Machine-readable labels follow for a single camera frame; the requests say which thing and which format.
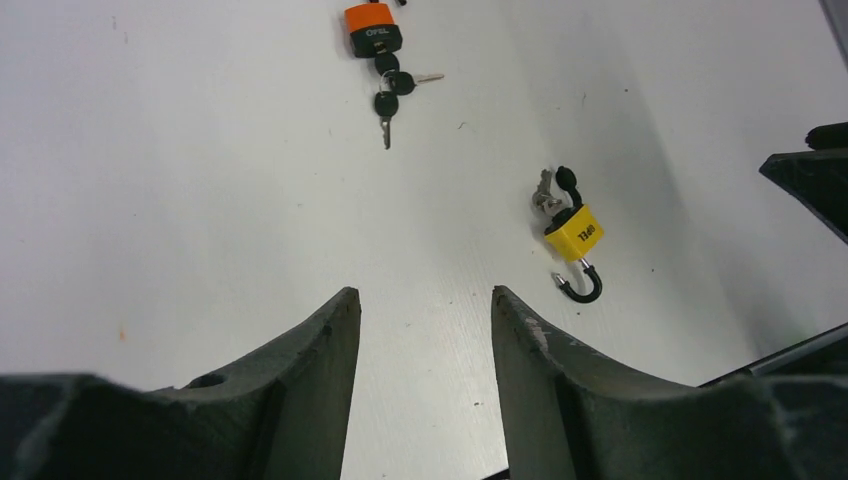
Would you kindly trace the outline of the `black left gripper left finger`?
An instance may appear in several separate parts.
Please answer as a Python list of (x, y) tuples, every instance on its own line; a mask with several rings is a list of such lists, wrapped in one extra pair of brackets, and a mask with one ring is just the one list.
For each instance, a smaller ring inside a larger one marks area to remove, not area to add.
[(356, 289), (182, 388), (1, 379), (5, 479), (337, 479), (360, 340)]

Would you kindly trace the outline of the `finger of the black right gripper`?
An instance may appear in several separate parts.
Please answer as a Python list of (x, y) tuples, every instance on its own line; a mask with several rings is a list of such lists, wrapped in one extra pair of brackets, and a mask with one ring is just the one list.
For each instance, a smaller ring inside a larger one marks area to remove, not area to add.
[(759, 173), (798, 200), (840, 240), (847, 240), (847, 124), (822, 125), (808, 149), (768, 157)]

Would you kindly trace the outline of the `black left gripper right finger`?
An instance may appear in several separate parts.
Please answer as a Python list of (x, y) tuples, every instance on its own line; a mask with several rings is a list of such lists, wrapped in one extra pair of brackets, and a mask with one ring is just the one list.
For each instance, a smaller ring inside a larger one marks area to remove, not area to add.
[(700, 388), (618, 362), (492, 293), (492, 344), (514, 479), (843, 479), (847, 374)]

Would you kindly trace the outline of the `yellow padlock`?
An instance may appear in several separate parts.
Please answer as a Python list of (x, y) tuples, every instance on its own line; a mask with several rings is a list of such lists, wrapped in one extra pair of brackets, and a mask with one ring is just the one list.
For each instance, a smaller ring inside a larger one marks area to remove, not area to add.
[(575, 173), (565, 166), (559, 166), (553, 172), (551, 192), (563, 200), (563, 209), (553, 218), (548, 217), (550, 222), (543, 237), (567, 263), (581, 265), (591, 289), (588, 293), (579, 293), (562, 275), (555, 273), (552, 277), (557, 288), (572, 301), (590, 304), (601, 296), (603, 282), (596, 267), (588, 261), (587, 254), (603, 237), (604, 230), (584, 202)]

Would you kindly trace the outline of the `black head key bunch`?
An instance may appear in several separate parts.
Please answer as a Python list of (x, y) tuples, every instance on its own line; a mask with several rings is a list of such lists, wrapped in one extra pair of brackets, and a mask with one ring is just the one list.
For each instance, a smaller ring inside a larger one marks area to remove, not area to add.
[(399, 111), (399, 98), (411, 94), (418, 86), (445, 78), (442, 73), (414, 75), (400, 68), (395, 54), (378, 53), (373, 59), (380, 75), (378, 91), (374, 95), (373, 108), (379, 117), (385, 150), (391, 148), (391, 121)]

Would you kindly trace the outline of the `orange padlock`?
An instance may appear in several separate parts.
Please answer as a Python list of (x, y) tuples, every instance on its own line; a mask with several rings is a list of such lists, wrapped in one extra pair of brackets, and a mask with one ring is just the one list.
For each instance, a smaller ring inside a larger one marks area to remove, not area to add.
[(374, 58), (402, 48), (402, 33), (387, 4), (366, 1), (347, 8), (343, 18), (356, 58)]

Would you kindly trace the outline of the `silver key bunch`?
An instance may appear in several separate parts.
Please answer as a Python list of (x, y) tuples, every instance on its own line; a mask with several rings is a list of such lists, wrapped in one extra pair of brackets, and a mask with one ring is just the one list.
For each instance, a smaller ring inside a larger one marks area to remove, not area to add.
[(533, 206), (550, 218), (556, 216), (563, 209), (563, 200), (551, 192), (553, 180), (554, 172), (543, 169), (537, 188), (531, 196)]

